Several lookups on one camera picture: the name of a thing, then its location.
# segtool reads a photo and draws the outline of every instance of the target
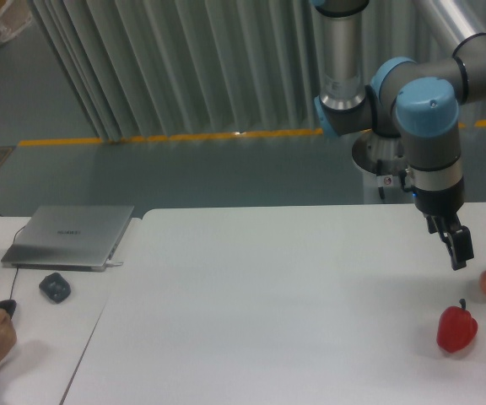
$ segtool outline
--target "gray floor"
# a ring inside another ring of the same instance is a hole
[[[93,133],[36,26],[0,48],[0,146]],[[153,208],[364,203],[356,136],[20,147],[0,169],[0,213],[41,204]],[[486,128],[462,130],[467,200],[486,202]]]

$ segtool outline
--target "metal pipe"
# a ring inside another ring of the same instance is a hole
[[[365,99],[361,78],[361,13],[343,18],[323,17],[325,84],[321,102],[345,111]]]
[[[468,38],[486,34],[486,25],[461,0],[413,0],[442,48],[455,55],[457,47]]]

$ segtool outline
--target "laptop lid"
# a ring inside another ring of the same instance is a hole
[[[102,270],[130,222],[132,206],[41,206],[2,263]]]

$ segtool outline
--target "blue joint cap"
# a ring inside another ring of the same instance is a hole
[[[333,129],[329,121],[327,120],[326,113],[321,106],[320,97],[314,99],[314,107],[316,108],[316,114],[318,114],[318,119],[320,120],[320,127],[324,132],[326,138],[338,138],[337,132]]]
[[[391,70],[396,68],[401,63],[411,62],[415,63],[409,57],[394,57],[380,66],[375,76],[370,80],[370,87],[375,91],[378,100],[380,99],[381,85],[386,80],[387,75]]]
[[[397,95],[398,123],[421,138],[438,137],[456,125],[459,105],[453,86],[440,78],[418,78]]]

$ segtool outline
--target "white curtain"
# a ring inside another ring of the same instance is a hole
[[[314,128],[321,15],[308,0],[29,0],[104,140]],[[467,0],[486,24],[486,0]],[[391,57],[447,57],[409,0],[363,14],[366,83]],[[462,107],[468,126],[486,101]]]

